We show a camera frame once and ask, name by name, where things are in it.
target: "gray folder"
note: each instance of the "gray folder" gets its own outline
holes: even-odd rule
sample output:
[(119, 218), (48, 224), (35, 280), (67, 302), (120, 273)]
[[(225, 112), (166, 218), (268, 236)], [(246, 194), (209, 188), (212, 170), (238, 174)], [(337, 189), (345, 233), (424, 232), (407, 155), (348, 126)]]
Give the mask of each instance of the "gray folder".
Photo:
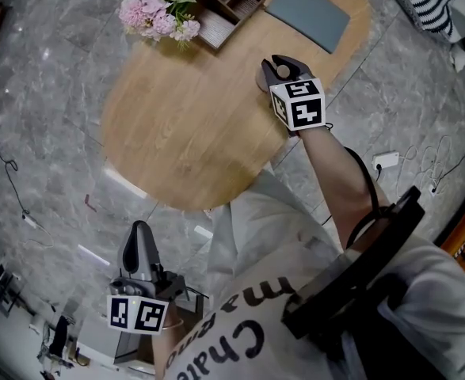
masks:
[(265, 10), (330, 54), (350, 21), (350, 16), (329, 0), (272, 0)]

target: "power strip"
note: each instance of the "power strip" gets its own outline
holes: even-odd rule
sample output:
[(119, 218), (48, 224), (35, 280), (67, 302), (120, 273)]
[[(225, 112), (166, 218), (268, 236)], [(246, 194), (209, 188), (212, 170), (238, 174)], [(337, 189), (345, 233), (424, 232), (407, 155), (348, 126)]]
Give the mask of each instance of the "power strip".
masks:
[(382, 169), (396, 166), (399, 163), (399, 152), (393, 150), (385, 154), (378, 154), (373, 156), (373, 170), (377, 170), (376, 166), (380, 165)]

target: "wooden box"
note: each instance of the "wooden box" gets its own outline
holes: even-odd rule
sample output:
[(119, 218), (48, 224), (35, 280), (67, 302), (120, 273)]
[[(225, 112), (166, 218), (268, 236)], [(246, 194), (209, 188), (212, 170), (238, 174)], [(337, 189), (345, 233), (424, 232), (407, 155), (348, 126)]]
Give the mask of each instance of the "wooden box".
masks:
[(197, 0), (189, 12), (200, 22), (199, 38), (218, 50), (265, 0)]

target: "forearm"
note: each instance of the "forearm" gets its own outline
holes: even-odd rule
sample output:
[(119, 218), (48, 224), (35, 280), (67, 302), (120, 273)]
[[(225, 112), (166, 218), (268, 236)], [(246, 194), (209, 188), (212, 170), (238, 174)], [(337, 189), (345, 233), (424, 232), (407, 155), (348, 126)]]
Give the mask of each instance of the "forearm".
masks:
[[(177, 315), (176, 306), (171, 303), (163, 326), (170, 327), (171, 325), (177, 325), (179, 322), (181, 322), (181, 319)], [(151, 337), (156, 380), (163, 379), (167, 359), (172, 353), (172, 350), (174, 350), (176, 345), (185, 337), (185, 335), (185, 327), (183, 325), (177, 325), (173, 328), (163, 329), (160, 335)]]
[[(333, 216), (342, 246), (353, 228), (372, 210), (371, 197), (359, 165), (325, 128), (299, 132), (320, 188)], [(388, 205), (387, 197), (375, 184), (380, 206)]]

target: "wooden table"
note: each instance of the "wooden table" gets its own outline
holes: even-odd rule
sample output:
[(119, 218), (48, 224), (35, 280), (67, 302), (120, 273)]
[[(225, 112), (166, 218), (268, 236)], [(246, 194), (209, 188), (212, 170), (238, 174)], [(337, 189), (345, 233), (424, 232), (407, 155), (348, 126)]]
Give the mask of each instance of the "wooden table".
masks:
[(351, 17), (332, 55), (263, 10), (218, 53), (199, 43), (184, 53), (170, 40), (137, 43), (102, 117), (104, 151), (117, 171), (182, 210), (238, 196), (287, 138), (255, 83), (263, 58), (305, 62), (325, 88), (368, 36), (368, 0), (331, 1)]

